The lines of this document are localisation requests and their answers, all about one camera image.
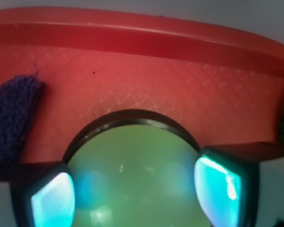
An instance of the red plastic surface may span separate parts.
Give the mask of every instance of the red plastic surface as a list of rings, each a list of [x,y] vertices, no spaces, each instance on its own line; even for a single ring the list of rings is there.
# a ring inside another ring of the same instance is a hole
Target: red plastic surface
[[[284,46],[212,25],[82,9],[0,11],[0,84],[35,73],[34,63],[48,86],[23,162],[60,160],[86,124],[120,109],[165,114],[204,146],[275,140],[284,107]]]

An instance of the teal light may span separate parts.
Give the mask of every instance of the teal light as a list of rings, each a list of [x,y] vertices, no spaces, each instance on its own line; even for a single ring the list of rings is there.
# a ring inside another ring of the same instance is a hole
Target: teal light
[[[195,163],[195,190],[203,211],[214,226],[238,226],[241,178],[237,174],[202,156]]]
[[[58,174],[31,199],[36,227],[71,226],[75,212],[75,192],[72,178]]]

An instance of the black ring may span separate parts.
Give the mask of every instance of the black ring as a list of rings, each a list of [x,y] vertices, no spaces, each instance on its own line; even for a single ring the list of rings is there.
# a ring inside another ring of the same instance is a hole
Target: black ring
[[[135,124],[150,125],[167,130],[185,140],[196,151],[200,150],[199,145],[192,135],[183,126],[171,118],[153,111],[126,109],[103,115],[84,127],[67,147],[62,160],[65,163],[68,163],[81,146],[83,146],[91,138],[106,130],[119,126]]]

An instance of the purple fabric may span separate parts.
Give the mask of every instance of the purple fabric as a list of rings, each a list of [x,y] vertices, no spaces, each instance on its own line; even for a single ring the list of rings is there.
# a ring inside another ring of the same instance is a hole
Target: purple fabric
[[[0,165],[17,162],[45,83],[16,76],[0,86]]]

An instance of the black plastic frame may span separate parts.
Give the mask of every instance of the black plastic frame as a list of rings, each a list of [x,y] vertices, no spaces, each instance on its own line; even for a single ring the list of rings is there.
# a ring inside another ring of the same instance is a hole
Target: black plastic frame
[[[258,163],[249,163],[240,160],[215,147],[203,148],[200,155],[206,155],[217,163],[223,164],[225,168],[241,177],[242,188],[238,226],[253,227],[256,222],[259,190]]]
[[[8,182],[18,226],[35,226],[31,198],[59,173],[70,169],[63,162],[13,164],[0,167],[0,182]]]
[[[103,115],[84,127],[66,149],[63,161],[68,163],[81,146],[98,134],[125,125],[150,125],[164,129],[185,140],[196,151],[200,150],[199,145],[192,135],[171,118],[153,111],[126,109]]]

